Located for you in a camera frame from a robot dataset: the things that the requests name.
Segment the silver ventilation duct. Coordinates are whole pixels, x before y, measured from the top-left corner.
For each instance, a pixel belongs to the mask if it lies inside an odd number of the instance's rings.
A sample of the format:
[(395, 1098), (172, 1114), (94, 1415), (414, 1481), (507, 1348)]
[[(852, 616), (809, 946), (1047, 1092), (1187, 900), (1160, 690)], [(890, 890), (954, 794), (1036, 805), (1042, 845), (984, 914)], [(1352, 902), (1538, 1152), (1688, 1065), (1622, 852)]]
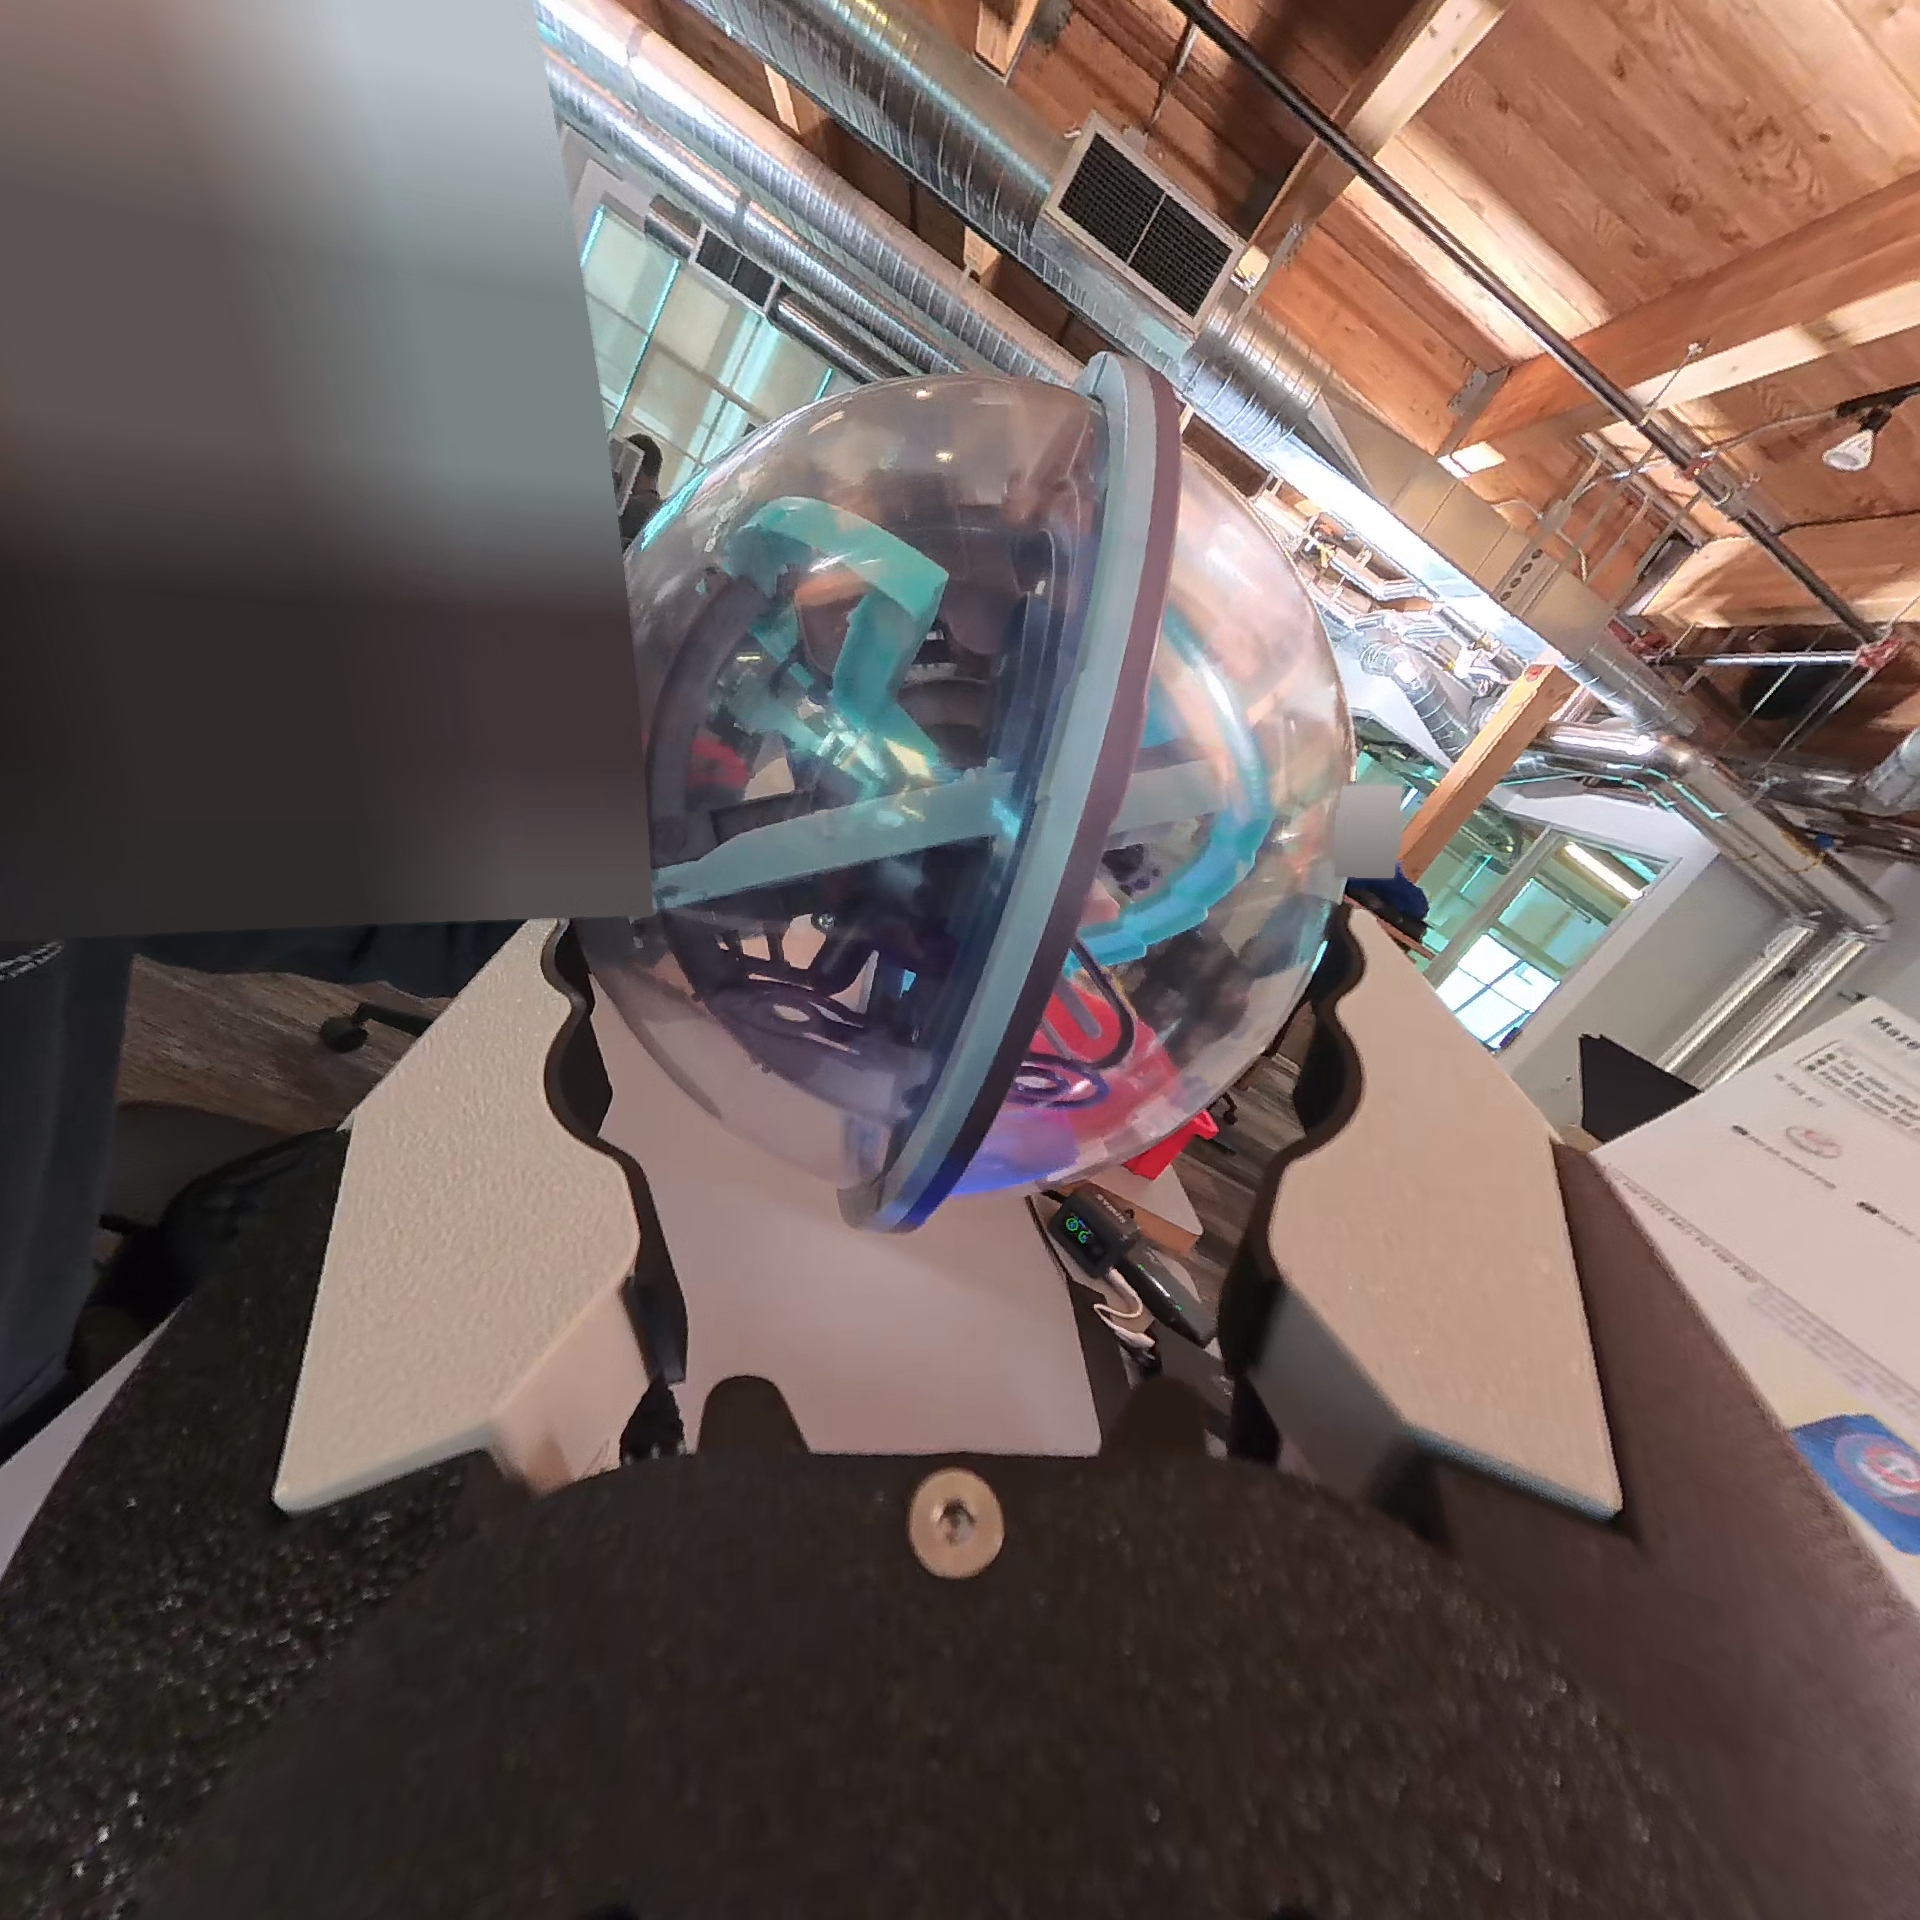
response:
[[(756, 202), (809, 229), (905, 304), (1006, 369), (1065, 373), (951, 263), (867, 212), (850, 184), (619, 4), (537, 4), (550, 87), (572, 126), (610, 148), (673, 137)], [(842, 126), (902, 165), (970, 229), (1075, 305), (1264, 470), (1289, 480), (1430, 594), (1473, 602), (1521, 646), (1554, 648), (1585, 690), (1633, 727), (1560, 725), (1526, 774), (1635, 785), (1692, 817), (1719, 852), (1802, 920), (1886, 935), (1886, 904), (1697, 738), (1682, 697), (1633, 656), (1598, 594), (1463, 480), (1416, 447), (1257, 305), (1187, 329), (1166, 320), (1114, 252), (1073, 238), (1047, 207), (1065, 144), (970, 54), (899, 4), (722, 4), (722, 28)]]

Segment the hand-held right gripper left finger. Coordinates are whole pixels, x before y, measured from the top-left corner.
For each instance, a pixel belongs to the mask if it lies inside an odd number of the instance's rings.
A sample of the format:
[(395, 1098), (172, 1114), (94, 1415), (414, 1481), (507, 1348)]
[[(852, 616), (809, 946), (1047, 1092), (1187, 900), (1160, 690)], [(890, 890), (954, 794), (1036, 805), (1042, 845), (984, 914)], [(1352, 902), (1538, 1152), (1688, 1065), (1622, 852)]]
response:
[(526, 926), (344, 1129), (282, 1510), (473, 1454), (547, 1494), (682, 1445), (687, 1303), (610, 1105), (583, 950)]

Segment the wooden instruction board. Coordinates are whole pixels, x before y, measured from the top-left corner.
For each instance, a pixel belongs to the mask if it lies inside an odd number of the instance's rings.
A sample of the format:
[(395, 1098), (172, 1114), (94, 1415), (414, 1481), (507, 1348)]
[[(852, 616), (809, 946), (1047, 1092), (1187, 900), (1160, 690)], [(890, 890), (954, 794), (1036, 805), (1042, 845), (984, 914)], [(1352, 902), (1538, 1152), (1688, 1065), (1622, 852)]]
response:
[(1596, 1161), (1919, 1600), (1919, 1022), (1862, 999)]

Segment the black digital timer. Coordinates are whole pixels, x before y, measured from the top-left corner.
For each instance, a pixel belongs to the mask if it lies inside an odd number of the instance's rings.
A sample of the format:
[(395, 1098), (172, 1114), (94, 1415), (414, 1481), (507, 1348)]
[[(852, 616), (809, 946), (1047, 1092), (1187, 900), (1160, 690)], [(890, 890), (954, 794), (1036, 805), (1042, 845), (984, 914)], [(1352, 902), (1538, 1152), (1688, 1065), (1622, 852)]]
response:
[(1086, 1280), (1137, 1280), (1153, 1247), (1132, 1210), (1098, 1189), (1070, 1191), (1040, 1210), (1044, 1237)]

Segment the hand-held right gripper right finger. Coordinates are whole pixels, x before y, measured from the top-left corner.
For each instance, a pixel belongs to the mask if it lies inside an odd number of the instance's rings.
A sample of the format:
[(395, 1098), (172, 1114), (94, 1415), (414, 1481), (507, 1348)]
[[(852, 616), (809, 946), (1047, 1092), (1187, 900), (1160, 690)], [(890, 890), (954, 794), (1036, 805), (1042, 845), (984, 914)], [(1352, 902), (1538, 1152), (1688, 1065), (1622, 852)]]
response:
[(1336, 916), (1232, 1261), (1232, 1445), (1377, 1501), (1442, 1460), (1579, 1517), (1622, 1472), (1556, 1133), (1372, 916)]

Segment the clear plastic maze ball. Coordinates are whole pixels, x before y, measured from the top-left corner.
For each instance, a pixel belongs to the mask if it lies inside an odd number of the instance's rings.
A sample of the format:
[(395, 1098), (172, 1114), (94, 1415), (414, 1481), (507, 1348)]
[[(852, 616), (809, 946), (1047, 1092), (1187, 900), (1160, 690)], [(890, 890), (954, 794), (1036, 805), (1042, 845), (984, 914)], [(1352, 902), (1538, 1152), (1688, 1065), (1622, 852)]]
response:
[(1172, 1135), (1377, 852), (1323, 616), (1135, 358), (818, 400), (627, 582), (652, 902), (592, 984), (852, 1228)]

